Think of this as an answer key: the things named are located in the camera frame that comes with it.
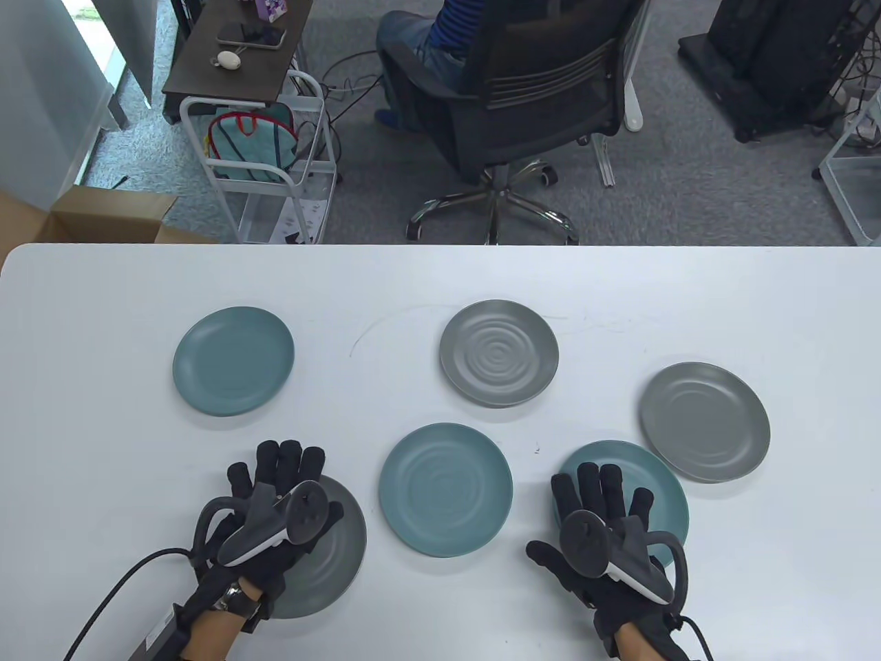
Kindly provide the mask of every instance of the small box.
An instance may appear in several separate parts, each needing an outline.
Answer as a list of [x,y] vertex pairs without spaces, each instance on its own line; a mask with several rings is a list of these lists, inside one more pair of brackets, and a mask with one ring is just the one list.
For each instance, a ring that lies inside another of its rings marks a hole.
[[255,0],[257,4],[257,16],[270,23],[282,16],[287,11],[285,0]]

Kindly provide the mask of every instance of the ceramic plate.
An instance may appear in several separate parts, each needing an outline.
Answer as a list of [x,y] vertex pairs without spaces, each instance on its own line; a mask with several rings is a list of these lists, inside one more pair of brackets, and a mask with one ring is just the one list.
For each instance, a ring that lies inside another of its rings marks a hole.
[[505,456],[476,429],[422,427],[391,451],[380,476],[380,504],[392,530],[420,553],[465,555],[505,523],[514,482]]
[[640,422],[661,457],[705,482],[742,478],[762,463],[771,444],[771,424],[756,393],[702,362],[659,372],[640,400]]
[[[688,501],[679,480],[663,461],[633,443],[597,441],[576,450],[562,465],[560,472],[571,475],[577,488],[578,467],[591,461],[598,466],[617,464],[621,467],[627,511],[630,511],[630,501],[636,488],[644,486],[649,489],[655,495],[655,504],[648,515],[648,529],[672,532],[680,542],[685,543],[688,537]],[[554,516],[559,524],[556,508]],[[664,567],[672,564],[673,555],[666,546],[652,545],[648,549]]]
[[226,308],[193,326],[177,347],[174,385],[209,415],[238,415],[275,397],[293,367],[287,326],[259,308]]
[[312,553],[285,572],[287,587],[275,603],[275,620],[306,617],[333,604],[355,580],[364,559],[367,526],[358,501],[335,479],[322,475],[320,481],[329,500],[343,503],[343,518]]
[[458,312],[440,338],[440,365],[464,396],[502,408],[532,399],[557,372],[559,348],[538,314],[512,301]]

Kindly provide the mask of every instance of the hand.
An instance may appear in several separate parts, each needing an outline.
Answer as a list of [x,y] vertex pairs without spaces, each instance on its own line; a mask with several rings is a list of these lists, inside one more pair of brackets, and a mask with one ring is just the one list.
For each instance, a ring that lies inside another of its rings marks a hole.
[[[264,441],[257,447],[257,467],[255,481],[272,485],[276,495],[281,498],[300,482],[311,479],[317,481],[324,468],[324,450],[306,448],[303,450],[296,441],[285,441],[278,445],[275,441]],[[254,492],[248,466],[239,462],[227,469],[226,476],[232,488],[233,497],[247,499]],[[343,517],[343,505],[333,501],[329,505],[327,523],[321,532],[309,543],[295,546],[290,542],[282,542],[259,553],[248,561],[235,567],[224,567],[217,563],[217,552],[226,539],[237,531],[244,523],[244,515],[231,514],[220,522],[206,545],[206,554],[213,562],[211,568],[202,563],[196,568],[199,587],[184,605],[183,610],[189,617],[197,617],[210,608],[226,590],[238,580],[244,578],[263,594],[263,602],[275,601],[285,591],[284,573],[293,567],[304,554],[310,553],[318,540]]]
[[[622,482],[621,469],[615,464],[604,465],[602,470],[596,464],[582,464],[578,467],[579,497],[571,477],[565,473],[554,475],[551,478],[551,490],[560,521],[578,509],[586,509],[615,530],[616,520],[626,516]],[[646,488],[638,488],[633,493],[630,515],[638,516],[646,530],[648,513],[654,502],[655,496]],[[550,544],[531,541],[526,546],[526,554],[536,564],[550,570],[560,585],[572,592],[584,605],[596,609],[594,626],[610,656],[618,654],[614,636],[625,624],[638,623],[646,618],[663,620],[662,606],[608,576],[586,578],[578,574],[563,554]],[[657,559],[652,558],[652,562],[663,570]]]

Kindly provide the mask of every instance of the teal bag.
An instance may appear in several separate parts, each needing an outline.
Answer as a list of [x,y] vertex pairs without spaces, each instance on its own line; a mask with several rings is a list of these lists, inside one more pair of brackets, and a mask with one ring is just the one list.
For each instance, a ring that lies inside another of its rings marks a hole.
[[[215,117],[205,138],[206,153],[213,159],[272,165],[285,172],[297,160],[297,129],[293,112],[284,103],[251,112],[233,111]],[[263,170],[215,167],[223,179],[281,183]]]

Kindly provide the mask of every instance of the floor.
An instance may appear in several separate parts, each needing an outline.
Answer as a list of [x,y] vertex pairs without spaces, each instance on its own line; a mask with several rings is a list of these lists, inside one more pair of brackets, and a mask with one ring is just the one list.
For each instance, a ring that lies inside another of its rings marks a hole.
[[102,71],[105,71],[110,64],[116,44],[110,32],[104,27],[91,0],[62,0],[62,2],[83,36],[85,45],[92,51],[95,62]]
[[[439,4],[402,0],[395,7],[430,14]],[[822,184],[811,179],[831,141],[798,131],[740,145],[678,61],[677,39],[706,31],[717,5],[655,0],[634,75],[645,128],[636,134],[622,129],[611,139],[616,188],[603,188],[591,149],[568,145],[548,155],[559,184],[543,189],[535,182],[521,192],[569,215],[585,244],[851,245]],[[385,0],[315,0],[304,35],[311,71],[320,75],[337,59],[372,48],[379,18],[390,8]],[[229,241],[181,126],[169,126],[161,115],[159,90],[171,63],[174,29],[171,8],[161,0],[153,107],[145,106],[127,75],[121,102],[130,127],[101,139],[85,182],[108,187],[127,175],[122,188],[176,193],[181,199],[170,224]],[[340,67],[329,82],[378,68],[375,56],[351,65]],[[382,94],[374,90],[337,123],[344,182],[334,198],[326,242],[402,243],[406,219],[424,200],[464,189],[429,142],[373,123],[381,105]],[[337,103],[331,111],[342,107]],[[423,242],[478,243],[484,229],[475,212],[451,211],[426,224]],[[505,217],[500,238],[562,242],[557,232],[513,217]]]

